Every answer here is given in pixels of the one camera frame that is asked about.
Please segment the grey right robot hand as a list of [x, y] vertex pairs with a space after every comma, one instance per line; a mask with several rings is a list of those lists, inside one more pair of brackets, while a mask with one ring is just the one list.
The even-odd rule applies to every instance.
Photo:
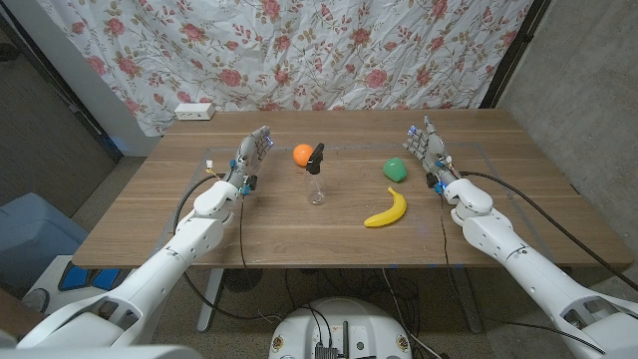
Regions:
[[453, 160], [443, 139], [439, 136], [428, 115], [421, 128], [411, 126], [403, 147], [419, 160], [426, 174], [434, 176], [441, 186], [447, 186], [460, 178], [453, 169]]

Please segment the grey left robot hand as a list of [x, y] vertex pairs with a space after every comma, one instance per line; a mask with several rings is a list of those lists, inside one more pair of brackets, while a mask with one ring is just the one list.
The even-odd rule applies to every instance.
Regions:
[[262, 126], [247, 135], [240, 143], [224, 180], [237, 188], [243, 187], [249, 177], [257, 174], [260, 164], [272, 147], [269, 126]]

